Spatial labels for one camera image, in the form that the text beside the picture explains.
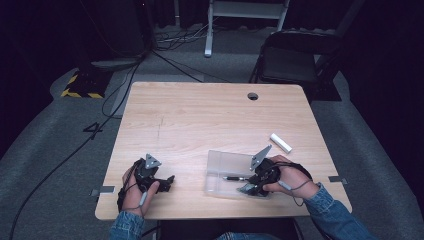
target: person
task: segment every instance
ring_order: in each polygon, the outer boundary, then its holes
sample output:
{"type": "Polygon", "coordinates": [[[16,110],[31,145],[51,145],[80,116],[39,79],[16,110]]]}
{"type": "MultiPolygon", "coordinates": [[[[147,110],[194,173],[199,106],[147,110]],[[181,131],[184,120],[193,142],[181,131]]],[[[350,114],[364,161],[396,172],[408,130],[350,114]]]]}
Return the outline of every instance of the person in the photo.
{"type": "MultiPolygon", "coordinates": [[[[291,161],[284,156],[277,155],[270,158],[274,163],[291,161]]],[[[377,239],[367,228],[350,212],[346,207],[327,192],[322,183],[315,184],[305,174],[293,167],[280,166],[280,183],[271,183],[263,186],[265,191],[283,192],[295,198],[302,198],[308,209],[312,220],[322,232],[331,239],[377,239]]],[[[122,177],[127,179],[127,170],[122,177]]],[[[122,211],[119,213],[110,229],[110,239],[140,239],[143,233],[144,215],[149,209],[149,205],[157,192],[159,182],[155,182],[147,191],[144,203],[139,207],[143,193],[138,187],[131,187],[136,184],[134,175],[130,176],[127,194],[122,204],[122,211]]],[[[217,240],[225,239],[276,239],[271,235],[246,234],[226,232],[217,236],[217,240]]]]}

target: wooden table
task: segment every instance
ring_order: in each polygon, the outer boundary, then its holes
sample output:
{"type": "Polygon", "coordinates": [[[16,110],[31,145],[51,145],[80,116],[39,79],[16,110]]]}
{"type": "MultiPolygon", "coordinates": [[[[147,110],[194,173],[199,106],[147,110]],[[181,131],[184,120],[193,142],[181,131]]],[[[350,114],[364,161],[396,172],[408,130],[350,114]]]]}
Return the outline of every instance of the wooden table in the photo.
{"type": "Polygon", "coordinates": [[[254,155],[268,144],[302,164],[349,210],[342,183],[306,97],[299,86],[274,84],[136,82],[132,85],[115,142],[96,216],[115,219],[122,175],[146,153],[162,162],[155,177],[175,175],[169,192],[158,193],[147,219],[246,218],[308,215],[282,193],[267,200],[225,199],[204,191],[208,151],[254,155]],[[247,95],[254,92],[258,99],[247,95]],[[270,140],[276,133],[293,150],[285,154],[270,140]]]}

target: denim sleeve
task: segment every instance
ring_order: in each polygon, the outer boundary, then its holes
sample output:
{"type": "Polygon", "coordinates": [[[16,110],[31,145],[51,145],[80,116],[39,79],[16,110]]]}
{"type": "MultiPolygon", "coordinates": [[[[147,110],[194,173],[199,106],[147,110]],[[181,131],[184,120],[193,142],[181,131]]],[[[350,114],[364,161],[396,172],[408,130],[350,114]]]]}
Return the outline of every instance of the denim sleeve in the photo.
{"type": "Polygon", "coordinates": [[[119,213],[109,232],[110,240],[140,239],[143,233],[144,219],[133,213],[119,213]]]}
{"type": "Polygon", "coordinates": [[[333,239],[377,239],[367,228],[353,217],[347,208],[318,183],[319,191],[310,199],[305,199],[312,219],[323,232],[333,239]]]}

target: white object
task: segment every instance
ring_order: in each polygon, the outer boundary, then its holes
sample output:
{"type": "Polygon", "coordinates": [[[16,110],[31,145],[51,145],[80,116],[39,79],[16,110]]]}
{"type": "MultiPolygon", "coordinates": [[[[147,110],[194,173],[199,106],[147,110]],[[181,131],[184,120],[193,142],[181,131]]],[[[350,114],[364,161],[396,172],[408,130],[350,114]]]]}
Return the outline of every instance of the white object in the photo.
{"type": "Polygon", "coordinates": [[[290,153],[292,148],[283,141],[283,139],[279,138],[275,133],[271,134],[271,140],[274,141],[280,148],[284,150],[286,153],[290,153]]]}

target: hand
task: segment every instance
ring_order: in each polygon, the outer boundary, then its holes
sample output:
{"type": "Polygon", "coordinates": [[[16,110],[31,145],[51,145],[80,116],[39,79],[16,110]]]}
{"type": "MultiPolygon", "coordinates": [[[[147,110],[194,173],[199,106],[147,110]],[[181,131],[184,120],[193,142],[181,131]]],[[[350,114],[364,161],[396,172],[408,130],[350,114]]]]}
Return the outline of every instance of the hand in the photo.
{"type": "MultiPolygon", "coordinates": [[[[290,160],[288,160],[287,158],[281,155],[272,157],[270,158],[270,160],[272,160],[274,163],[278,163],[278,162],[290,163],[291,162],[290,160]]],[[[279,169],[281,172],[280,180],[287,183],[292,188],[297,188],[309,180],[309,178],[305,174],[303,174],[301,171],[297,170],[296,168],[280,166],[279,169]]],[[[316,184],[314,184],[312,181],[310,181],[297,190],[288,191],[287,189],[280,186],[278,182],[276,182],[276,183],[264,185],[263,190],[269,191],[269,192],[283,192],[293,197],[309,199],[318,192],[319,187],[316,184]]]]}
{"type": "MultiPolygon", "coordinates": [[[[125,180],[127,179],[130,173],[131,173],[131,168],[128,169],[125,172],[125,174],[122,176],[123,184],[125,184],[125,180]]],[[[146,215],[147,213],[147,210],[149,209],[150,202],[152,201],[153,197],[158,191],[159,182],[156,181],[150,186],[149,190],[147,191],[146,200],[144,201],[144,204],[143,206],[141,206],[141,208],[139,208],[138,206],[140,204],[141,196],[143,195],[143,193],[140,191],[140,189],[137,186],[137,181],[135,179],[134,173],[131,174],[126,187],[127,187],[126,188],[127,193],[126,193],[124,202],[122,204],[122,209],[124,209],[126,212],[131,212],[138,216],[144,217],[144,215],[146,215]]]]}

